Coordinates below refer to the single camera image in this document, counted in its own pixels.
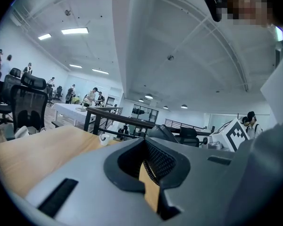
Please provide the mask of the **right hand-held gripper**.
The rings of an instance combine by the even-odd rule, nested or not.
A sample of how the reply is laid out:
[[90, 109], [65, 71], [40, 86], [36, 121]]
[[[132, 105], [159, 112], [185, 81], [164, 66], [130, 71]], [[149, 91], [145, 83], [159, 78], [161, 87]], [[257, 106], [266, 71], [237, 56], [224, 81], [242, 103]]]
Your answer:
[[[226, 122], [217, 131], [211, 133], [205, 138], [203, 148], [216, 149], [223, 151], [236, 152], [242, 142], [249, 140], [249, 136], [244, 129], [244, 126], [234, 118]], [[197, 131], [192, 128], [181, 128], [176, 140], [182, 145], [200, 146], [200, 140], [197, 138]]]

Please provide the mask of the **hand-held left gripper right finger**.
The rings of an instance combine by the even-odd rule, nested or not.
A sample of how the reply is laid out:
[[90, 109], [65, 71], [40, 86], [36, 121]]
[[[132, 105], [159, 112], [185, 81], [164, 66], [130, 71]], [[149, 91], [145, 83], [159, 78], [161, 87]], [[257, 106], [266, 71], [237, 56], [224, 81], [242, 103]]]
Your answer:
[[202, 149], [161, 139], [144, 140], [146, 161], [160, 190], [158, 210], [147, 213], [147, 226], [228, 226], [233, 193], [224, 176], [234, 158], [225, 150]]

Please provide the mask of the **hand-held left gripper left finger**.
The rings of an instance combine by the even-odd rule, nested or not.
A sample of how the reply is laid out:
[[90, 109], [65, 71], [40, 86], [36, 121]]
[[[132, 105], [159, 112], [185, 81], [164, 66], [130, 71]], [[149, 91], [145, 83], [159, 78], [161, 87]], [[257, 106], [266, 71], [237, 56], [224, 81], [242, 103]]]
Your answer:
[[119, 172], [121, 189], [105, 174], [104, 162], [114, 152], [128, 150], [143, 139], [104, 146], [75, 156], [47, 175], [26, 195], [38, 208], [64, 179], [76, 186], [54, 216], [57, 223], [68, 226], [160, 226], [162, 218], [144, 198], [145, 184], [123, 171]]

